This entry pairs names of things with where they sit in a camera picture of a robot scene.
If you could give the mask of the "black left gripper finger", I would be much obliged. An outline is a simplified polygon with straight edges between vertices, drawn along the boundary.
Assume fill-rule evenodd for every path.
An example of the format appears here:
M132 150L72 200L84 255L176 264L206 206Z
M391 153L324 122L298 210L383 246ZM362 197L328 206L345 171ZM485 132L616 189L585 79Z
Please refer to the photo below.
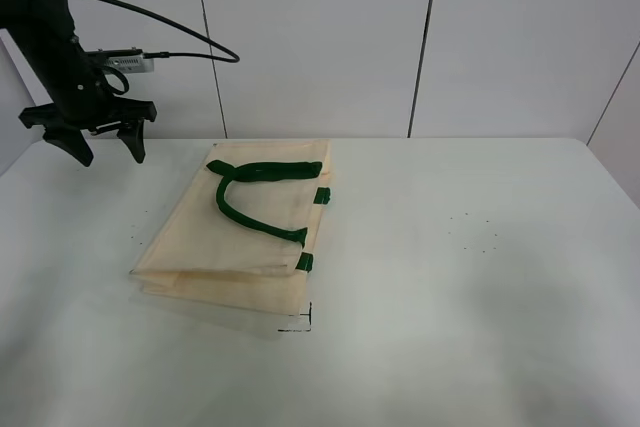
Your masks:
M144 120L122 123L117 131L117 137L125 144L133 159L143 163L146 157L144 146Z
M65 151L83 166L90 166L94 159L93 152L78 130L46 127L43 140Z

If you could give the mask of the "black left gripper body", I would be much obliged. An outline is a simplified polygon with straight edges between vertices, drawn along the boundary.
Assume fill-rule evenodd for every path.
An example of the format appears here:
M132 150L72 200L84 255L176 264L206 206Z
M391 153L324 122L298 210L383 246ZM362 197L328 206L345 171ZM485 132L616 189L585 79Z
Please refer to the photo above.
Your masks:
M47 104L26 108L19 114L25 127L62 126L102 132L104 125L156 119L153 102L124 96L128 91L125 74L98 65L87 53L78 50L70 60L35 51L25 55L51 99Z

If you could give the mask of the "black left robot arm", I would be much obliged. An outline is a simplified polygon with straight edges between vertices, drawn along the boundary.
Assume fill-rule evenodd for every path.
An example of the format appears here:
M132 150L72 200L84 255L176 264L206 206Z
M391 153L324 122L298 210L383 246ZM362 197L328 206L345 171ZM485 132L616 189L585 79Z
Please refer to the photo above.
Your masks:
M144 161L144 123L156 119L155 105L124 96L129 83L108 64L108 54L84 51L68 0L1 0L1 27L51 99L19 114L26 128L41 126L45 142L85 167L94 159L85 131L114 131L134 160Z

